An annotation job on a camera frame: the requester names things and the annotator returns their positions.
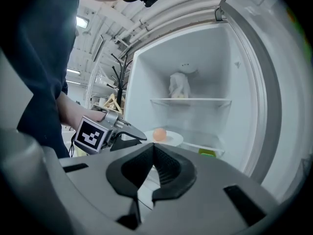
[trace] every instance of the coat rack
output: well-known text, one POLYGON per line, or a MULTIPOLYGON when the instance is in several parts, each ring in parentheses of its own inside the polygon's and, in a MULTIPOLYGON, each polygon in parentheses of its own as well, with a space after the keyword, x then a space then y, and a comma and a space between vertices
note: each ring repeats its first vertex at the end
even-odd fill
POLYGON ((111 56, 114 57, 117 60, 117 62, 119 63, 119 65, 121 67, 121 71, 120 71, 120 73, 118 75, 117 72, 116 72, 115 67, 112 66, 112 69, 113 69, 113 71, 114 71, 114 73, 116 75, 116 78, 113 75, 111 75, 111 77, 117 82, 117 86, 113 87, 113 86, 111 86, 109 84, 107 84, 107 86, 109 86, 109 87, 111 87, 113 89, 118 89, 116 102, 117 102, 117 104, 119 106, 121 106, 123 90, 126 89, 125 86, 127 85, 127 83, 124 83, 125 71, 126 71, 128 65, 132 62, 132 60, 127 63, 128 55, 125 55, 125 59, 124 59, 124 62, 122 64, 116 56, 114 56, 113 54, 111 54, 111 56))

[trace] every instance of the orange ball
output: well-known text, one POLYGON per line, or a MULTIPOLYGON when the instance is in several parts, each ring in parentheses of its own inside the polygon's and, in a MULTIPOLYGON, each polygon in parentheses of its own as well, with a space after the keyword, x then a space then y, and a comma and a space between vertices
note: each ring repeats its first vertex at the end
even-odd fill
POLYGON ((163 141, 166 140, 166 130, 163 128, 157 128, 152 134, 155 141, 163 141))

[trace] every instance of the green object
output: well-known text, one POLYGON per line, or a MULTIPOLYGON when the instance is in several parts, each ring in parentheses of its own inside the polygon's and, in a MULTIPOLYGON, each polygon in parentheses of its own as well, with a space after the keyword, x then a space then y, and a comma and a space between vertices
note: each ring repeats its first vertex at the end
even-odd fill
POLYGON ((211 150, 206 150, 206 149, 200 148, 198 153, 201 154, 201 155, 207 155, 207 156, 212 156, 212 157, 216 158, 215 151, 211 151, 211 150))

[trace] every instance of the white wall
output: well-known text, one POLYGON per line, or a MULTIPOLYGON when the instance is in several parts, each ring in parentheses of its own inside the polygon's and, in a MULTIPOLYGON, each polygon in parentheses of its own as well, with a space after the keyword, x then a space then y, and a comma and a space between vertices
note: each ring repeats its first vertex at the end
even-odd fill
POLYGON ((86 88, 72 85, 70 83, 68 85, 68 97, 72 99, 74 102, 78 101, 81 105, 85 105, 85 94, 86 94, 86 88))

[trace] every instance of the door shelf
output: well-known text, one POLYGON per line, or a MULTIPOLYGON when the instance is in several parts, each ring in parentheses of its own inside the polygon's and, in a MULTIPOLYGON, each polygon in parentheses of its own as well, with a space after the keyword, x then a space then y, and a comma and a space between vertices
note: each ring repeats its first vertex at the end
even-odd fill
POLYGON ((226 98, 152 98, 150 101, 169 106, 221 107, 231 104, 226 98))
POLYGON ((198 152, 200 148, 215 151, 217 158, 221 158, 225 153, 218 136, 199 131, 184 130, 173 126, 164 126, 167 131, 173 131, 183 136, 184 142, 181 148, 198 152))

